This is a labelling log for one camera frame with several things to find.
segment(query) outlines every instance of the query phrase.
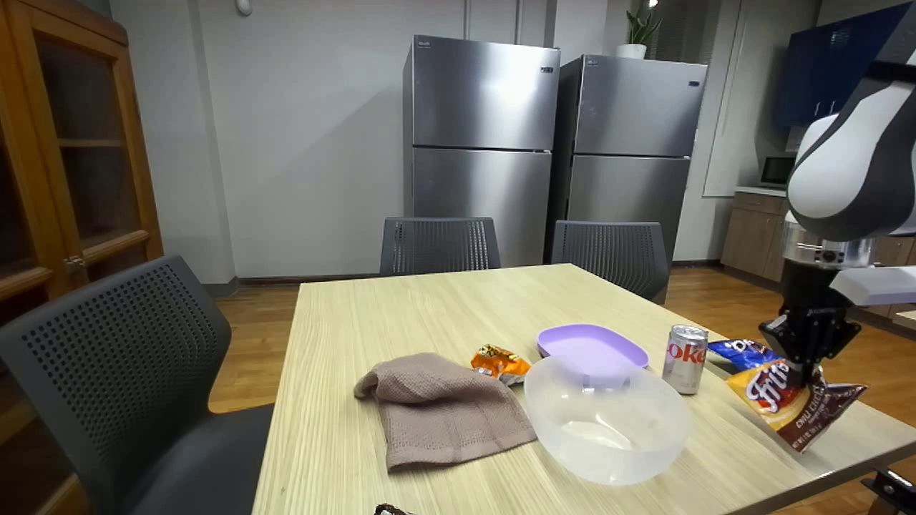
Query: black office chair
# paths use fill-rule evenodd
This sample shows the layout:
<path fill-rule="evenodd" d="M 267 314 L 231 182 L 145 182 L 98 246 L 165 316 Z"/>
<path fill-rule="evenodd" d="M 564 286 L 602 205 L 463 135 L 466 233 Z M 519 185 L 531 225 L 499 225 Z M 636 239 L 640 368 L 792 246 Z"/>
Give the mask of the black office chair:
<path fill-rule="evenodd" d="M 656 219 L 559 219 L 550 261 L 665 302 L 670 261 Z"/>
<path fill-rule="evenodd" d="M 229 324 L 179 256 L 0 329 L 0 358 L 93 511 L 252 511 L 272 407 L 212 414 Z"/>
<path fill-rule="evenodd" d="M 493 216 L 387 216 L 381 273 L 499 268 Z"/>

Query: table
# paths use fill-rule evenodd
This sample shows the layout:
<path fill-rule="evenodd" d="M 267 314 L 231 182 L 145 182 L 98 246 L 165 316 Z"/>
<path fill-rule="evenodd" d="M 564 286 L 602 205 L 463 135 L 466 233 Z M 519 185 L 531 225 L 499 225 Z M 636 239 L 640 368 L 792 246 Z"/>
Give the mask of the table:
<path fill-rule="evenodd" d="M 358 376 L 413 351 L 466 362 L 484 344 L 536 359 L 536 335 L 559 324 L 610 326 L 659 371 L 667 329 L 685 316 L 576 265 L 301 286 L 255 511 L 765 511 L 916 451 L 912 425 L 865 402 L 792 451 L 707 371 L 685 396 L 687 449 L 639 485 L 579 479 L 539 442 L 387 474 L 377 407 L 353 396 Z"/>
<path fill-rule="evenodd" d="M 894 324 L 896 324 L 896 326 L 905 326 L 905 329 L 916 329 L 916 308 L 896 311 L 896 314 L 894 314 Z"/>

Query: refrigerator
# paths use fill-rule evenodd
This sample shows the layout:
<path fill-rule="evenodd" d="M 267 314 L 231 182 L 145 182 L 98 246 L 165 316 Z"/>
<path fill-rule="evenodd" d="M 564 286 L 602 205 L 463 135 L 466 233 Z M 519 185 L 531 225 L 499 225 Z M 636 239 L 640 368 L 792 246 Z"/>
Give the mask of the refrigerator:
<path fill-rule="evenodd" d="M 707 66 L 584 53 L 560 67 L 556 219 L 659 219 L 672 256 Z"/>
<path fill-rule="evenodd" d="M 559 49 L 417 35 L 403 73 L 403 211 L 493 216 L 503 265 L 540 263 Z"/>

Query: purple lid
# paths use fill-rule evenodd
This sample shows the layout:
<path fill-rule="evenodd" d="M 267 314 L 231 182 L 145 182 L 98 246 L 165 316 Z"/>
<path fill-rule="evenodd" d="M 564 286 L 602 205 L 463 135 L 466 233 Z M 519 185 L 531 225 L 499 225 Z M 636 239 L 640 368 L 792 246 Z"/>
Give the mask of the purple lid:
<path fill-rule="evenodd" d="M 636 366 L 649 366 L 649 358 L 640 346 L 614 335 L 613 329 L 593 326 L 593 324 L 570 324 L 570 326 L 543 329 L 539 335 L 539 351 L 543 358 L 556 355 L 556 351 L 584 355 L 582 359 L 586 359 L 586 358 L 602 359 L 602 358 L 607 358 L 607 351 L 613 351 L 613 355 L 624 355 Z"/>
<path fill-rule="evenodd" d="M 640 346 L 593 324 L 543 329 L 539 351 L 556 358 L 582 386 L 614 386 L 649 362 Z"/>

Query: plastic container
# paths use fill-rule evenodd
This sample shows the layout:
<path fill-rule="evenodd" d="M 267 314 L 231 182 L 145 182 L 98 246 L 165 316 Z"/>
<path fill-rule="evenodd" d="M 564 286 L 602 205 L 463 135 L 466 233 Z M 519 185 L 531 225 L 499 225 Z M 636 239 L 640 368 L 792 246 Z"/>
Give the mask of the plastic container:
<path fill-rule="evenodd" d="M 524 409 L 543 449 L 596 482 L 640 482 L 685 449 L 689 412 L 676 389 L 617 358 L 603 368 L 551 355 L 524 379 Z"/>
<path fill-rule="evenodd" d="M 551 326 L 539 335 L 539 355 L 556 355 L 556 351 L 579 351 L 579 355 L 602 355 L 614 351 L 632 359 L 636 366 L 646 366 L 649 358 L 640 346 L 627 339 L 624 335 L 596 326 L 596 324 L 567 324 L 567 326 Z"/>

